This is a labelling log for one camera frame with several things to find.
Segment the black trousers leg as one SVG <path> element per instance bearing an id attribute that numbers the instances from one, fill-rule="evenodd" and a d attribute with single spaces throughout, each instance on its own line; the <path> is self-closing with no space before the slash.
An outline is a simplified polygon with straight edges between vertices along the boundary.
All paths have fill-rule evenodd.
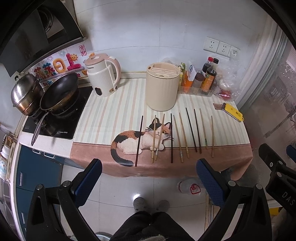
<path id="1" fill-rule="evenodd" d="M 115 232 L 111 240 L 193 240 L 165 212 L 138 211 Z"/>

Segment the grey slipper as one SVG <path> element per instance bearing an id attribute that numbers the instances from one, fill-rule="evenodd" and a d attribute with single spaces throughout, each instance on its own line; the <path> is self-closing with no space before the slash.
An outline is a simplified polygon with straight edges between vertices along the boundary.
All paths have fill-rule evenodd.
<path id="1" fill-rule="evenodd" d="M 156 209 L 155 209 L 155 212 L 168 212 L 170 208 L 170 202 L 168 202 L 167 200 L 161 200 Z"/>
<path id="2" fill-rule="evenodd" d="M 139 211 L 149 211 L 147 202 L 144 198 L 142 197 L 137 197 L 134 201 L 133 201 L 133 208 L 135 210 L 135 212 L 139 212 Z"/>

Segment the orange label sauce bottle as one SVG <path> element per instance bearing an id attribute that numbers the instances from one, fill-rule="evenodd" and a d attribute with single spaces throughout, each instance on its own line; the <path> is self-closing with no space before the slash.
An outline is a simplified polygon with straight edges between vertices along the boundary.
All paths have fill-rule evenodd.
<path id="1" fill-rule="evenodd" d="M 215 80 L 216 75 L 217 75 L 217 72 L 212 67 L 207 69 L 205 79 L 201 85 L 201 91 L 203 93 L 208 93 L 208 91 L 211 88 L 212 83 Z"/>

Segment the brown lid spice jar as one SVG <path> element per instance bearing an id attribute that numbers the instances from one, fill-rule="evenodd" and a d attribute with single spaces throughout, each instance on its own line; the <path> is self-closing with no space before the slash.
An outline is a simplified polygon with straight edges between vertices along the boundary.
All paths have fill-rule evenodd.
<path id="1" fill-rule="evenodd" d="M 204 81 L 204 75 L 202 73 L 197 73 L 194 79 L 194 82 L 192 84 L 192 87 L 194 88 L 200 88 L 202 85 L 202 82 Z"/>

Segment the stainless steel pot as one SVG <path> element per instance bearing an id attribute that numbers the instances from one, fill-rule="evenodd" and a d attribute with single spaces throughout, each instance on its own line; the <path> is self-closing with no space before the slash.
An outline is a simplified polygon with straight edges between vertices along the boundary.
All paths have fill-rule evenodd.
<path id="1" fill-rule="evenodd" d="M 11 102 L 23 115 L 32 116 L 40 108 L 44 90 L 38 78 L 31 73 L 20 78 L 11 91 Z"/>

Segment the pink white electric kettle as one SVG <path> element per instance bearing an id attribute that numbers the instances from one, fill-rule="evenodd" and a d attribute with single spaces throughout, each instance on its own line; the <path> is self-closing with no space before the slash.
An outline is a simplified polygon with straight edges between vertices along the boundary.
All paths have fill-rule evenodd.
<path id="1" fill-rule="evenodd" d="M 121 77 L 118 60 L 105 53 L 94 54 L 84 61 L 87 76 L 95 94 L 107 97 L 114 93 Z"/>

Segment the colourful wall stickers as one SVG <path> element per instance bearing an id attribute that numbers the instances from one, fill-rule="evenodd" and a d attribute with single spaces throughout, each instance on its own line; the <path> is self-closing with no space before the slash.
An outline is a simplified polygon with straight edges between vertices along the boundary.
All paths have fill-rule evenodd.
<path id="1" fill-rule="evenodd" d="M 27 73 L 45 80 L 75 70 L 79 78 L 86 77 L 87 70 L 84 61 L 89 55 L 90 51 L 85 43 L 76 44 L 46 57 L 31 67 Z"/>

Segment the dark brown chopstick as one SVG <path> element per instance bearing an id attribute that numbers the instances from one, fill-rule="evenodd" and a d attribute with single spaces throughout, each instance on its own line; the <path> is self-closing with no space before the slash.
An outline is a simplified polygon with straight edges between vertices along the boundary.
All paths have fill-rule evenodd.
<path id="1" fill-rule="evenodd" d="M 196 110 L 195 109 L 194 109 L 194 116 L 195 116 L 195 122 L 196 122 L 196 127 L 197 127 L 197 134 L 198 134 L 199 153 L 202 154 L 200 131 L 199 131 L 199 125 L 198 125 L 197 114 L 196 114 Z"/>

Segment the black cap sauce bottle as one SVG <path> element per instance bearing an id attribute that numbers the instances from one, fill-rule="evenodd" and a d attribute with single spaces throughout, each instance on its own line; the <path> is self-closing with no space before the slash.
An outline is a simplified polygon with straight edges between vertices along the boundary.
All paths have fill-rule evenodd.
<path id="1" fill-rule="evenodd" d="M 218 63 L 219 63 L 219 60 L 217 58 L 213 58 L 213 62 L 212 62 L 213 70 L 217 71 Z"/>

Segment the blue kitchen cabinet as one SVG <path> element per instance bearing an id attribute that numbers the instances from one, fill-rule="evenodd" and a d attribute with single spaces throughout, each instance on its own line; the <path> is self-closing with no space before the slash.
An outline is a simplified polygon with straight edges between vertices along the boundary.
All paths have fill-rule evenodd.
<path id="1" fill-rule="evenodd" d="M 64 158 L 21 146 L 16 170 L 16 208 L 23 235 L 34 190 L 38 184 L 56 187 L 61 182 Z"/>

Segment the cat pattern striped table mat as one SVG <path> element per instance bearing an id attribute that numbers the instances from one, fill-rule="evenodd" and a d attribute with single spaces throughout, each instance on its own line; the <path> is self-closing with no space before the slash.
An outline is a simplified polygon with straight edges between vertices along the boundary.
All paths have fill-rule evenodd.
<path id="1" fill-rule="evenodd" d="M 198 159 L 239 179 L 253 154 L 243 122 L 215 109 L 216 96 L 179 94 L 174 107 L 155 111 L 145 102 L 145 79 L 123 80 L 108 97 L 92 92 L 76 128 L 70 158 L 86 167 L 100 159 L 118 177 L 192 176 Z"/>

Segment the brown small card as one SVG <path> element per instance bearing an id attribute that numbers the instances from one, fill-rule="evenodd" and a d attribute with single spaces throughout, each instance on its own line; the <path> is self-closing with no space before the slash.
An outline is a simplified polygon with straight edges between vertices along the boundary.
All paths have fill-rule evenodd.
<path id="1" fill-rule="evenodd" d="M 213 103 L 213 106 L 216 110 L 222 110 L 223 109 L 223 104 L 220 103 Z"/>

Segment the clear plastic bag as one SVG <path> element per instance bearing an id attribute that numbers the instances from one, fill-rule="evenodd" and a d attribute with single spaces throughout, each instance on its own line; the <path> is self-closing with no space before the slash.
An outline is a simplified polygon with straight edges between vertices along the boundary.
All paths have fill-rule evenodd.
<path id="1" fill-rule="evenodd" d="M 238 59 L 230 58 L 222 60 L 216 67 L 215 96 L 225 100 L 234 101 L 241 93 L 241 79 L 245 72 L 244 67 Z"/>

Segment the beige cylindrical utensil holder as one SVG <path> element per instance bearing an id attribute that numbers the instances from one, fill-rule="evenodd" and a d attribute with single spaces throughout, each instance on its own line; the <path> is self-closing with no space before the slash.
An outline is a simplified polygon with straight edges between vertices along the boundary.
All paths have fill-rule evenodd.
<path id="1" fill-rule="evenodd" d="M 168 111 L 176 103 L 180 70 L 170 63 L 153 63 L 147 67 L 146 104 L 155 111 Z"/>

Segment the grey left slipper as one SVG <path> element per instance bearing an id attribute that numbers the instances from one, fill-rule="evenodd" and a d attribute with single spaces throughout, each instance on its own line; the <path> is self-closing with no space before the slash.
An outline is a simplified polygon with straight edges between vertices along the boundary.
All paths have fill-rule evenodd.
<path id="1" fill-rule="evenodd" d="M 135 212 L 139 212 L 139 211 L 149 211 L 147 202 L 144 198 L 142 197 L 137 197 L 134 201 L 133 201 L 133 208 L 135 210 Z"/>

